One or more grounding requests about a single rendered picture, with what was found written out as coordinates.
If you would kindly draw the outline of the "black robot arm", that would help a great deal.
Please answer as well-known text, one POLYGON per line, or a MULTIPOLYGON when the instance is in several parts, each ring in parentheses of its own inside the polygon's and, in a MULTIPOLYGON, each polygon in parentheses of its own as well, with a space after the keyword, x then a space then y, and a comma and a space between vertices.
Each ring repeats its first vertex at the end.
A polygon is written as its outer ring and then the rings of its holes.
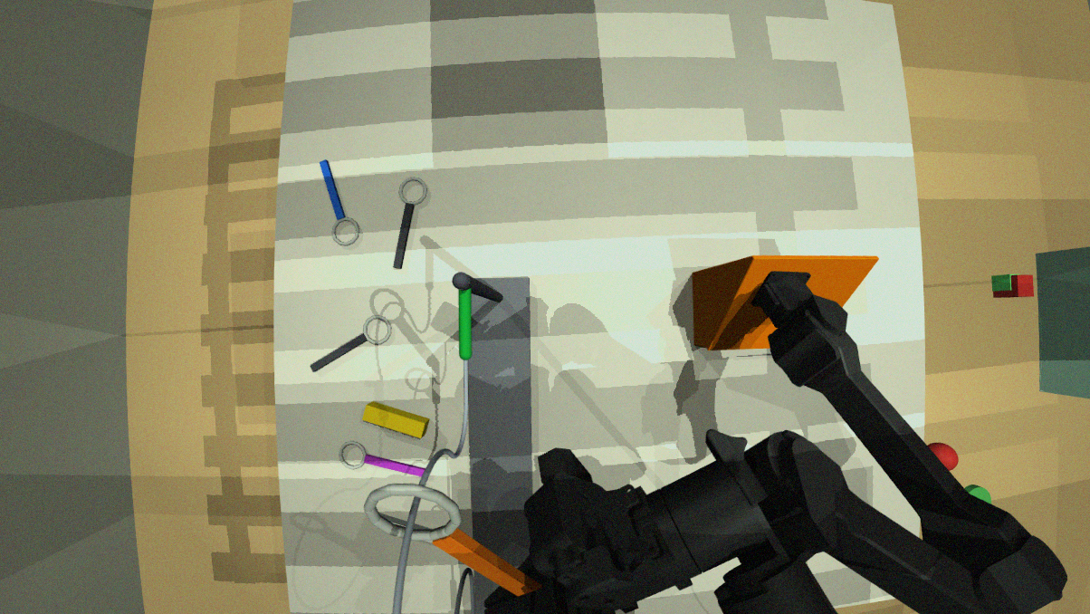
MULTIPOLYGON (((923 538, 855 495, 841 466, 804 436, 785 429, 746 450, 746 437, 708 429, 716 461, 661 493, 701 571, 741 561, 714 592, 722 613, 838 614, 806 563, 824 552, 919 614, 1031 614, 1059 601, 1057 556, 962 489, 864 375, 847 312, 811 292, 810 276, 771 270, 751 301, 777 328, 771 357, 853 429, 919 514, 923 538)), ((526 501, 532 564, 564 583, 571 607, 610 607, 659 555, 651 531, 635 535, 639 502, 631 484, 606 491, 566 472, 526 501)))

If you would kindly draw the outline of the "grey loop with purple handle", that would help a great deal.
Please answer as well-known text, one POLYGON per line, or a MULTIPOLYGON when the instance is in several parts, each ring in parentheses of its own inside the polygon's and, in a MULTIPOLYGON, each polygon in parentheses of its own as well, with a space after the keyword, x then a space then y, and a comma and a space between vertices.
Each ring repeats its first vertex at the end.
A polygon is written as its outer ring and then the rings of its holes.
POLYGON ((341 461, 341 463, 343 463, 349 469, 358 469, 359 466, 363 466, 363 463, 372 463, 372 465, 375 465, 375 466, 382 466, 382 468, 391 469, 391 470, 399 471, 399 472, 405 472, 407 474, 411 474, 411 475, 420 475, 421 477, 423 474, 423 472, 425 471, 425 468, 423 468, 422 466, 409 465, 409 463, 400 463, 400 461, 392 461, 392 460, 388 460, 388 459, 385 459, 385 458, 380 458, 380 457, 376 457, 376 456, 370 455, 370 454, 367 454, 367 452, 365 452, 364 447, 360 443, 353 442, 353 441, 346 442, 344 445, 340 447, 340 450, 339 450, 339 460, 341 461), (359 463, 359 465, 348 465, 347 461, 344 461, 343 453, 342 453, 343 448, 346 446, 351 445, 351 444, 358 445, 358 447, 361 448, 361 450, 363 453, 363 459, 362 459, 361 463, 359 463))

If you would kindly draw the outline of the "grey ring with blue handle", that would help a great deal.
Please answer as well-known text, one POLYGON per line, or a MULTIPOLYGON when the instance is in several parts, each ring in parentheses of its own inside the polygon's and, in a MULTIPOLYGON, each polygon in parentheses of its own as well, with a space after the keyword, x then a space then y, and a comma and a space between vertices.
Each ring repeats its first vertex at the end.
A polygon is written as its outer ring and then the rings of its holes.
POLYGON ((347 245, 355 244, 356 240, 358 240, 358 236, 359 236, 359 225, 352 218, 346 217, 346 215, 344 215, 344 210, 342 208, 342 204, 341 204, 340 198, 338 196, 338 190, 335 186, 334 176, 332 176, 331 170, 330 170, 330 165, 328 165, 328 160, 324 159, 324 160, 320 161, 320 171, 322 171, 322 173, 324 173, 324 180, 325 180, 325 183, 327 185, 328 194, 330 194, 330 201, 334 204, 334 212, 335 212, 336 217, 338 218, 337 221, 334 224, 334 228, 332 228, 334 240, 339 245, 347 246, 347 245), (344 244, 344 242, 339 241, 339 239, 335 234, 336 226, 340 221, 351 221, 353 225, 356 226, 356 236, 354 236, 354 238, 351 241, 348 241, 347 244, 344 244))

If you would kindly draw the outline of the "grey loop with orange handle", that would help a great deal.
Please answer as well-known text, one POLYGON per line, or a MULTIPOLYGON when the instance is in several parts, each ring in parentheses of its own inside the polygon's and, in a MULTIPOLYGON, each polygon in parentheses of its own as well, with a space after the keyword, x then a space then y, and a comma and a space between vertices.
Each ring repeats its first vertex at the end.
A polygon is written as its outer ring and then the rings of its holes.
POLYGON ((491 579, 491 581, 501 583, 502 588, 514 593, 514 595, 519 597, 540 590, 541 583, 528 577, 524 571, 519 571, 518 568, 511 566, 507 561, 492 553, 488 547, 482 546, 474 538, 458 529, 458 525, 462 520, 459 507, 453 499, 445 496, 438 490, 428 489, 415 483, 389 483, 372 491, 367 501, 365 501, 364 511, 367 514, 370 522, 377 525, 386 534, 399 535, 399 538, 403 538, 403 534, 405 534, 405 525, 390 522, 390 520, 387 520, 379 514, 376 507, 378 501, 395 495, 416 496, 422 499, 428 499, 443 507, 444 511, 449 513, 450 520, 446 525, 440 525, 436 529, 413 529, 411 540, 433 540, 433 544, 436 547, 443 549, 445 553, 450 554, 455 559, 463 562, 470 568, 473 568, 474 571, 479 571, 484 577, 491 579))

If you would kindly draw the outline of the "black handle with grey ring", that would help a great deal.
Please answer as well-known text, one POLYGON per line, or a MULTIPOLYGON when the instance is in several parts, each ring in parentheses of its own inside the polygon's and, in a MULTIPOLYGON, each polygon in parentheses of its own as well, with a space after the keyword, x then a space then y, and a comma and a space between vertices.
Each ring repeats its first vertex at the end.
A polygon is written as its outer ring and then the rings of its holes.
POLYGON ((368 317, 367 322, 365 322, 365 324, 363 326, 363 334, 359 335, 355 340, 349 341, 347 345, 344 344, 343 346, 338 347, 337 350, 334 350, 332 353, 330 353, 330 354, 328 354, 326 357, 325 356, 322 357, 320 360, 317 360, 315 363, 311 364, 310 368, 313 369, 313 372, 314 372, 314 370, 319 370, 320 368, 324 368, 324 365, 327 365, 328 363, 331 363, 332 360, 336 360, 338 357, 344 356, 344 353, 349 352, 350 350, 352 350, 354 348, 358 348, 358 346, 361 346, 362 344, 367 342, 367 341, 370 341, 370 344, 372 344, 372 345, 382 345, 383 342, 385 342, 386 340, 388 340, 388 338, 389 338, 390 335, 391 335, 391 325, 390 325, 390 322, 386 320, 386 317, 382 317, 382 316, 372 316, 372 317, 368 317), (382 320, 387 325, 387 335, 384 338, 384 340, 382 340, 382 341, 373 341, 373 340, 370 339, 370 336, 368 336, 368 333, 367 333, 367 326, 368 326, 370 321, 373 321, 373 320, 382 320))
POLYGON ((403 180, 403 182, 401 183, 401 185, 399 188, 400 198, 402 198, 402 201, 405 202, 405 210, 403 210, 403 219, 402 219, 402 225, 401 225, 401 229, 400 229, 400 234, 399 234, 399 238, 397 239, 397 251, 396 251, 395 262, 393 262, 393 266, 392 266, 392 267, 395 267, 397 269, 402 269, 403 255, 405 255, 405 242, 407 242, 407 238, 408 238, 408 228, 410 228, 410 224, 411 224, 411 218, 412 218, 413 210, 415 210, 415 205, 417 205, 422 201, 424 201, 424 198, 426 197, 426 192, 427 192, 427 188, 425 185, 425 182, 420 177, 409 177, 409 178, 405 178, 405 180, 403 180), (402 193, 403 192, 403 186, 405 185, 405 183, 408 181, 411 181, 411 180, 417 181, 417 182, 421 183, 421 185, 424 186, 424 192, 423 192, 423 195, 420 197, 420 201, 411 202, 411 201, 405 201, 405 198, 403 197, 403 193, 402 193))

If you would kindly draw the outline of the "grey rectangular bar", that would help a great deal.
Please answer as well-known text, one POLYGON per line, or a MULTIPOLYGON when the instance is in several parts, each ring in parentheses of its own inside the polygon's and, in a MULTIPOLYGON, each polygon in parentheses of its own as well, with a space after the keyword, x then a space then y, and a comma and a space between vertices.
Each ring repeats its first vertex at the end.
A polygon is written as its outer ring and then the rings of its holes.
MULTIPOLYGON (((392 522, 392 523, 397 523, 397 525, 405 525, 407 523, 407 520, 397 519, 397 518, 395 518, 392 516, 389 516, 389 514, 382 514, 382 516, 385 517, 387 520, 390 520, 390 522, 392 522)), ((425 525, 415 523, 415 529, 417 529, 417 530, 427 530, 427 529, 432 529, 432 528, 425 527, 425 525)), ((425 542, 433 543, 433 540, 432 541, 425 541, 425 542)))

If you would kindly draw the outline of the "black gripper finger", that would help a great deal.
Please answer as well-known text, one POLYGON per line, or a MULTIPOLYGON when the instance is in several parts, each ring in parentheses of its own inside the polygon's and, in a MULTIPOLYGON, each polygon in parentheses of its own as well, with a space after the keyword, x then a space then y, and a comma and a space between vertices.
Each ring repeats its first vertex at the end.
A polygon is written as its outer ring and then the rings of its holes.
POLYGON ((484 614, 567 614, 564 590, 564 583, 549 577, 540 590, 496 603, 484 614))
MULTIPOLYGON (((530 555, 529 557, 526 557, 525 561, 522 562, 522 565, 519 566, 518 570, 524 571, 528 577, 533 578, 535 581, 541 583, 541 586, 543 586, 543 583, 545 583, 545 581, 547 581, 547 579, 549 578, 541 575, 541 573, 536 570, 536 568, 532 564, 530 555)), ((487 609, 493 607, 493 605, 495 605, 496 603, 508 601, 509 599, 512 599, 514 597, 518 595, 514 595, 514 593, 511 593, 501 586, 499 586, 499 588, 497 588, 492 592, 491 597, 484 600, 484 606, 487 609)))

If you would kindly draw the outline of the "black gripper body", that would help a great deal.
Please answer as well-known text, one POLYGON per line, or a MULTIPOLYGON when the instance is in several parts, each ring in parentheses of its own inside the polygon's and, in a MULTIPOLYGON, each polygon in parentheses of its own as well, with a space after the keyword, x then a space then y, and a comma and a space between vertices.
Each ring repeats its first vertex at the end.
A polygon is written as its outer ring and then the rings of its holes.
MULTIPOLYGON (((542 483, 547 483, 547 480, 555 472, 566 472, 566 474, 580 477, 580 479, 592 482, 592 475, 586 467, 580 463, 576 455, 566 448, 556 447, 541 455, 538 469, 542 483)), ((564 604, 567 614, 616 614, 617 609, 629 613, 639 609, 637 601, 654 595, 662 590, 667 590, 673 586, 678 590, 683 590, 693 586, 691 578, 700 575, 701 568, 698 567, 698 562, 693 559, 693 555, 685 544, 680 531, 675 527, 673 515, 661 492, 662 490, 658 489, 646 494, 645 489, 637 487, 635 494, 640 502, 629 509, 635 535, 651 531, 657 540, 659 555, 654 557, 654 562, 650 562, 644 571, 640 573, 622 599, 610 607, 571 607, 564 590, 564 604)))

